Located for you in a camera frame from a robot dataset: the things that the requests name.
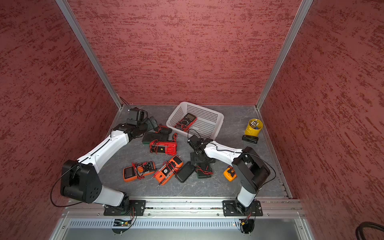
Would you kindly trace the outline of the green multimeter with leads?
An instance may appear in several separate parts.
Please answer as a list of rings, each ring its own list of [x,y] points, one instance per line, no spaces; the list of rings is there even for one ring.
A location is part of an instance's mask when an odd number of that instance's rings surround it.
[[[216,160],[207,157],[205,154],[190,153],[191,164],[195,167],[195,172],[198,179],[210,178],[213,175],[211,164]]]

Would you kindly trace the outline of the black multimeter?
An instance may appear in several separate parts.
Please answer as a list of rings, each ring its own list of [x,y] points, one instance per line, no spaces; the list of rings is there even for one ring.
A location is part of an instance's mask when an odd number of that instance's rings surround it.
[[[184,183],[192,175],[192,173],[195,172],[195,169],[196,169],[196,167],[191,163],[191,161],[188,161],[175,174],[175,178],[180,183]]]

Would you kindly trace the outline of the bright red multimeter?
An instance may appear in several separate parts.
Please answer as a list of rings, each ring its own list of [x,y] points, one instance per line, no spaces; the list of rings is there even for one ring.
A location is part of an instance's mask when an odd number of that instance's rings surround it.
[[[177,154],[177,146],[176,142],[154,140],[150,142],[150,152],[174,156]]]

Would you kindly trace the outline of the yellow multimeter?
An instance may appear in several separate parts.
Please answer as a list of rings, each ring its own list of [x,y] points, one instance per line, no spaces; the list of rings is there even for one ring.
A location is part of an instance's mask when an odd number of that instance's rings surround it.
[[[237,174],[232,166],[228,166],[228,168],[223,172],[223,175],[229,182],[232,182],[237,178]]]

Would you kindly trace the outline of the red dark multimeter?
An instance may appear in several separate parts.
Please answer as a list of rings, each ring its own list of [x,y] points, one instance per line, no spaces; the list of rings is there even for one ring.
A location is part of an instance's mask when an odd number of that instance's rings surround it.
[[[175,128],[183,132],[188,132],[196,120],[197,117],[195,115],[187,113],[179,122],[176,123]]]

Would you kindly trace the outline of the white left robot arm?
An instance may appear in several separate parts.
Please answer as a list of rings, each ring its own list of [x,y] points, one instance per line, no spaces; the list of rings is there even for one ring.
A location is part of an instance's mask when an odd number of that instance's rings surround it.
[[[114,207],[124,214],[129,212],[129,196],[103,186],[99,172],[122,147],[157,126],[156,119],[150,117],[147,111],[130,109],[127,120],[112,128],[109,135],[94,149],[76,161],[68,160],[63,164],[60,194],[81,203]]]

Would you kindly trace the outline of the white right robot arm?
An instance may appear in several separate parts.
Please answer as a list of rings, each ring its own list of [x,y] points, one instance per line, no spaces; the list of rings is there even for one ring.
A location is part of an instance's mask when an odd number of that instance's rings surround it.
[[[268,165],[250,147],[234,149],[195,135],[189,137],[188,144],[197,156],[216,159],[233,167],[242,185],[235,200],[236,209],[244,215],[271,174]]]

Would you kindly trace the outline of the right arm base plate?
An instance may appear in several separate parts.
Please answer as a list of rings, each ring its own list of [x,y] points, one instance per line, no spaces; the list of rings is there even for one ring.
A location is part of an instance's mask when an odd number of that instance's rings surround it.
[[[244,207],[239,201],[222,201],[223,213],[225,217],[262,217],[263,210],[260,201],[253,200],[248,206]]]

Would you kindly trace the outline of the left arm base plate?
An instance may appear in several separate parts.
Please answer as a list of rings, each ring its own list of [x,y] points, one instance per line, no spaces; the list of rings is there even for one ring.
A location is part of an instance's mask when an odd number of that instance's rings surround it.
[[[125,200],[120,206],[104,205],[104,216],[124,217],[143,216],[146,208],[145,200]]]

